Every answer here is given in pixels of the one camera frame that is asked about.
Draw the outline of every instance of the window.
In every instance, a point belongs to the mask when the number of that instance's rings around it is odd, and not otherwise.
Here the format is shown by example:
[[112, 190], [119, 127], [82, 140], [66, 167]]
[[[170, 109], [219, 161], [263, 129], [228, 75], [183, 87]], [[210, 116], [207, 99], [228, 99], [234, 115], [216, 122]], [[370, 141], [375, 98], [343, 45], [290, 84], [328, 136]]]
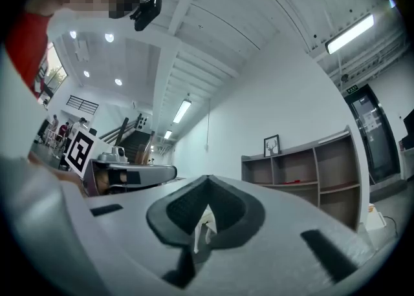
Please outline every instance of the window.
[[53, 43], [50, 42], [47, 45], [47, 48], [47, 62], [49, 64], [49, 69], [46, 73], [45, 85], [47, 85], [50, 91], [55, 93], [59, 86], [66, 79], [67, 73], [60, 63], [60, 59], [56, 53], [56, 49], [54, 48]]

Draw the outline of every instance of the exit sign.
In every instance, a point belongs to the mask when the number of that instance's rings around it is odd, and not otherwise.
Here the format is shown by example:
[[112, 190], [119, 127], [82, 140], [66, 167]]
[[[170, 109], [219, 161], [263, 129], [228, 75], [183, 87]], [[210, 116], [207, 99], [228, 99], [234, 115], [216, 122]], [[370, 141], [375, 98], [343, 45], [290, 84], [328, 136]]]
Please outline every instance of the exit sign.
[[352, 94], [353, 92], [356, 92], [358, 90], [358, 86], [354, 85], [351, 88], [347, 89], [348, 94]]

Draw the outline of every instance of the red shirt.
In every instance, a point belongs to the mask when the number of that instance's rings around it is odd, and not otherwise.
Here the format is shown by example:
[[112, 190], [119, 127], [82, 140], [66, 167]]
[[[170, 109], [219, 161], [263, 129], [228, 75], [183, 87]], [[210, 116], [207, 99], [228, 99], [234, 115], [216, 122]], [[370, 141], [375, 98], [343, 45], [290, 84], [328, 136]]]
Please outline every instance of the red shirt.
[[23, 81], [38, 98], [47, 71], [47, 25], [51, 17], [22, 13], [6, 38], [6, 51]]
[[67, 132], [67, 126], [66, 126], [66, 125], [62, 125], [62, 126], [59, 128], [59, 135], [60, 135], [60, 136], [64, 136], [66, 132]]

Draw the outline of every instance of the door frame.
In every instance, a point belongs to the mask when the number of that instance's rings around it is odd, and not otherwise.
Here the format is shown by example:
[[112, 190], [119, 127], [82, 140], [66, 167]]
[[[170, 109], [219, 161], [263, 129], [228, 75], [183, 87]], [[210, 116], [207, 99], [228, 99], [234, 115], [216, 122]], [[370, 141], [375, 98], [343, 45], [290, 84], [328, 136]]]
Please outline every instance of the door frame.
[[[362, 122], [361, 119], [358, 115], [358, 113], [355, 111], [355, 108], [352, 106], [352, 102], [361, 99], [363, 96], [368, 96], [370, 100], [372, 100], [372, 102], [377, 106], [377, 109], [380, 111], [380, 114], [383, 116], [384, 119], [384, 132], [386, 134], [386, 138], [387, 141], [389, 143], [391, 143], [391, 146], [389, 148], [390, 150], [390, 155], [391, 155], [391, 161], [393, 162], [393, 168], [395, 170], [395, 174], [401, 173], [401, 166], [400, 166], [400, 156], [398, 154], [398, 149], [397, 149], [397, 143], [395, 141], [395, 137], [393, 134], [393, 130], [388, 122], [388, 118], [387, 118], [387, 114], [385, 113], [384, 109], [382, 108], [381, 103], [378, 101], [378, 98], [375, 96], [375, 93], [373, 92], [373, 90], [371, 89], [371, 87], [367, 84], [364, 85], [363, 87], [359, 88], [356, 92], [348, 95], [345, 97], [345, 101], [347, 102], [354, 118], [355, 118], [355, 122], [356, 125], [358, 126], [359, 129], [362, 128], [362, 131], [365, 133], [364, 128], [362, 127]], [[369, 159], [369, 155], [371, 156], [371, 151], [369, 149], [368, 144], [365, 142], [365, 140], [362, 138], [362, 141], [364, 143], [364, 147], [365, 147], [365, 154], [367, 155], [367, 160], [368, 160], [368, 166], [370, 168], [372, 168], [371, 165], [371, 161]]]

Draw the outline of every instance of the staircase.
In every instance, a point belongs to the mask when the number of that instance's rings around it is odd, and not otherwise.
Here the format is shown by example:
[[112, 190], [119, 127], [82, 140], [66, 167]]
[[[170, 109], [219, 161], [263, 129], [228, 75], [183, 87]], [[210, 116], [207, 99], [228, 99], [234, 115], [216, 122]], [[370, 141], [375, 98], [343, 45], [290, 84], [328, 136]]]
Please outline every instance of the staircase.
[[125, 155], [130, 164], [134, 163], [140, 144], [147, 145], [149, 137], [150, 134], [135, 131], [121, 142], [120, 147], [125, 149]]

